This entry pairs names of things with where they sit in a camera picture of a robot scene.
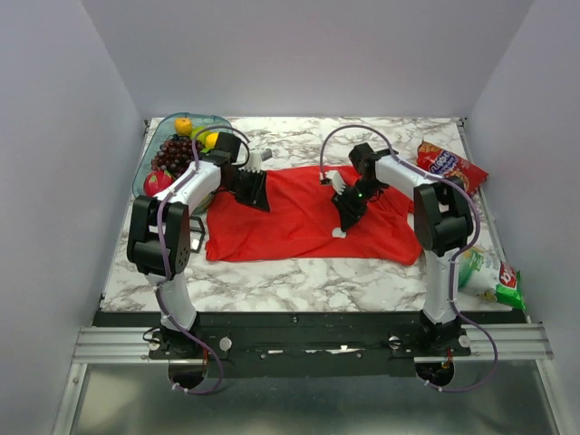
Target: white wall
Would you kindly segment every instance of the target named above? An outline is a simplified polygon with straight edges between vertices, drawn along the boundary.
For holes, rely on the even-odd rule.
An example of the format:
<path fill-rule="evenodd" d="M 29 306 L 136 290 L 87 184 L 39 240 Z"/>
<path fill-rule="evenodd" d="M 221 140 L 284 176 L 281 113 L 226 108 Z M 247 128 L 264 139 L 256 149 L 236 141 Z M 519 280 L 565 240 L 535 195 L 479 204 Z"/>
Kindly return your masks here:
<path fill-rule="evenodd" d="M 143 128 L 78 1 L 3 0 L 0 41 L 0 432 L 48 434 Z"/>
<path fill-rule="evenodd" d="M 469 116 L 507 259 L 580 427 L 580 3 L 536 0 Z"/>
<path fill-rule="evenodd" d="M 148 116 L 465 116 L 532 3 L 83 2 Z"/>

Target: snack bag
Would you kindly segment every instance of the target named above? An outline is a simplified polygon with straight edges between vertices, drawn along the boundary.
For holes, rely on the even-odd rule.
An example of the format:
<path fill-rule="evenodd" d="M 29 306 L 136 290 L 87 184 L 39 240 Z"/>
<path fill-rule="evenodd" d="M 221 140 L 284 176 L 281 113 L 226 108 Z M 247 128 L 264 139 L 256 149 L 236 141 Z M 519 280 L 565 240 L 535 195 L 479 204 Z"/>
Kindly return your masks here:
<path fill-rule="evenodd" d="M 459 257 L 459 289 L 465 293 L 525 310 L 519 290 L 519 272 L 476 247 Z"/>
<path fill-rule="evenodd" d="M 443 177 L 458 176 L 466 192 L 473 195 L 488 173 L 451 151 L 444 150 L 425 140 L 417 148 L 417 166 Z"/>

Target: red towel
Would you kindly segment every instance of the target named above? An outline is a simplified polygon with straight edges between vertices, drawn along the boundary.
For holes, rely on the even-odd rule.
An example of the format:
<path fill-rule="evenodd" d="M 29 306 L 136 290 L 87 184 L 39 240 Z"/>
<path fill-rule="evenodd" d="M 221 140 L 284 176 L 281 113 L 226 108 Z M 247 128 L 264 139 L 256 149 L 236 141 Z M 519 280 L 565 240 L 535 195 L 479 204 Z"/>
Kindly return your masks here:
<path fill-rule="evenodd" d="M 350 166 L 336 169 L 351 185 L 358 178 Z M 320 184 L 318 167 L 270 170 L 266 193 L 270 213 L 242 206 L 231 195 L 216 195 L 208 212 L 209 261 L 356 257 L 412 265 L 421 253 L 407 224 L 412 202 L 395 188 L 369 203 L 346 238 L 332 236 L 340 218 L 331 202 L 334 189 Z"/>

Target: marble surface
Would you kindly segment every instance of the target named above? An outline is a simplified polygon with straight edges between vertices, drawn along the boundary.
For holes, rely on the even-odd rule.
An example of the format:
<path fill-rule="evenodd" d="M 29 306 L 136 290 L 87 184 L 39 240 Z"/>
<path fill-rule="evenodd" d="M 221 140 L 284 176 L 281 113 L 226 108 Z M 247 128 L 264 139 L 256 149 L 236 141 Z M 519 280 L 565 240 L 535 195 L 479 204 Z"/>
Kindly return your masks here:
<path fill-rule="evenodd" d="M 151 122 L 150 140 L 160 119 Z M 465 157 L 454 120 L 402 118 L 230 118 L 244 131 L 253 149 L 271 148 L 265 169 L 318 162 L 324 137 L 350 123 L 372 126 L 390 138 L 402 157 L 414 161 L 422 140 Z M 383 143 L 361 129 L 334 135 L 325 152 L 326 164 L 349 164 L 352 145 Z M 131 203 L 125 218 L 101 307 L 104 311 L 159 311 L 152 287 L 126 257 Z M 488 222 L 482 218 L 478 246 L 494 250 Z M 415 311 L 425 296 L 426 265 L 421 255 L 413 266 L 359 258 L 313 258 L 245 263 L 208 262 L 205 249 L 192 254 L 185 271 L 191 300 L 199 311 Z M 462 310 L 508 310 L 501 304 L 459 294 Z"/>

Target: yellow fruit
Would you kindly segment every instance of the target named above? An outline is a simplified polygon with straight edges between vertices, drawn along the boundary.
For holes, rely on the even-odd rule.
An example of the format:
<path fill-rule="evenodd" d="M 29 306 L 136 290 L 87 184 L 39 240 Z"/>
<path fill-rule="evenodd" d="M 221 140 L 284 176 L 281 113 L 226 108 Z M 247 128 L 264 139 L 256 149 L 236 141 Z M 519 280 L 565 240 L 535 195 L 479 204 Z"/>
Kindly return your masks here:
<path fill-rule="evenodd" d="M 191 134 L 189 135 L 189 138 L 190 138 L 191 140 L 193 140 L 193 138 L 195 137 L 195 135 L 196 135 L 196 134 L 198 134 L 198 131 L 201 131 L 201 130 L 203 130 L 203 129 L 205 129 L 205 127 L 204 127 L 204 126 L 201 126 L 201 127 L 196 127 L 195 129 L 193 129 L 193 130 L 191 131 Z M 207 137 L 207 136 L 209 136 L 210 134 L 211 134 L 211 131 L 210 131 L 210 130 L 208 130 L 208 131 L 205 131 L 205 132 L 201 133 L 201 134 L 198 136 L 198 140 L 201 142 L 201 144 L 202 144 L 204 147 L 206 146 L 206 137 Z"/>
<path fill-rule="evenodd" d="M 176 118 L 173 126 L 179 136 L 189 136 L 193 131 L 193 123 L 190 118 Z"/>
<path fill-rule="evenodd" d="M 216 142 L 218 141 L 218 134 L 219 133 L 210 133 L 206 137 L 206 148 L 212 150 L 216 146 Z"/>

